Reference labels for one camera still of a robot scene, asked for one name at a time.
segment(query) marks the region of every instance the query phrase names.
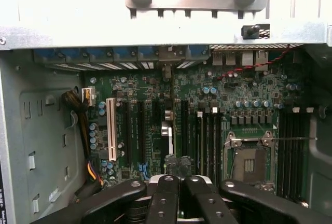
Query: metal frame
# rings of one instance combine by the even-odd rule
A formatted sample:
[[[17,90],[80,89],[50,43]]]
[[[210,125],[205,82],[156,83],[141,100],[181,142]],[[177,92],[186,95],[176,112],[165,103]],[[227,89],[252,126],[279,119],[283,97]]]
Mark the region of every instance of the metal frame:
[[[270,24],[270,38],[244,40],[243,25]],[[0,50],[143,46],[186,44],[328,44],[332,45],[331,29],[324,21],[238,20],[201,21],[122,21],[18,23],[0,26]]]

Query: green circuit board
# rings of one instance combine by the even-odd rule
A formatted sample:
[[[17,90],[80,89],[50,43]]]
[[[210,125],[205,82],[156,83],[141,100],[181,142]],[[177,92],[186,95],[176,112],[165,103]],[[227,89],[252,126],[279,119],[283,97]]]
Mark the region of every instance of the green circuit board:
[[[270,52],[269,60],[279,54]],[[88,116],[96,125],[91,151],[100,174],[114,185],[165,173],[164,156],[169,151],[161,123],[171,99],[174,153],[192,158],[192,173],[209,176],[215,184],[235,178],[274,190],[278,141],[269,145],[262,141],[266,135],[279,136],[279,108],[301,100],[302,66],[289,54],[265,69],[247,69],[221,80],[218,77],[238,66],[214,66],[209,60],[172,68],[171,79],[157,69],[85,72],[85,86],[94,87],[96,93]],[[112,162],[107,156],[107,109],[99,107],[107,98],[117,99],[118,158]]]

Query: motherboard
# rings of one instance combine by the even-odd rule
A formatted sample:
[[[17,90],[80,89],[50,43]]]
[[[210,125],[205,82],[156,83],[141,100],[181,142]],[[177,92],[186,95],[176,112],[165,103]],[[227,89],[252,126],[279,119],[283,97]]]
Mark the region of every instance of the motherboard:
[[[305,94],[303,63],[293,51],[276,61],[282,51],[86,71],[90,149],[105,185],[200,174],[276,192],[280,112],[297,111]]]

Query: screw hole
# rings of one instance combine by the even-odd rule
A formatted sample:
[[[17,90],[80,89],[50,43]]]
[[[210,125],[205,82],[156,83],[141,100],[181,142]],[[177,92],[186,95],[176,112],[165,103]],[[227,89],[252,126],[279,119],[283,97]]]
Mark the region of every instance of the screw hole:
[[[216,215],[218,218],[222,218],[224,216],[224,214],[220,211],[216,212]]]

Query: gray sheet metal panel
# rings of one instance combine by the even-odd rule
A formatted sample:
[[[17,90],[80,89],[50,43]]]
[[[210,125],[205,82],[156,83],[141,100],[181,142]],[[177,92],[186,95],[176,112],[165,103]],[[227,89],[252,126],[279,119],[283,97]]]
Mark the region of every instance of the gray sheet metal panel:
[[[79,129],[68,127],[69,111],[57,102],[62,92],[80,87],[74,73],[45,69],[32,62],[28,50],[0,52],[0,159],[8,223],[28,224],[67,206],[84,183],[84,156]],[[45,106],[52,94],[55,104]],[[43,115],[37,108],[43,102]],[[24,102],[31,117],[26,117]],[[63,147],[62,135],[68,145]],[[36,169],[29,169],[29,154],[35,151]],[[65,168],[70,178],[65,179]],[[58,187],[58,198],[55,190]],[[33,198],[39,194],[39,212],[33,214]]]

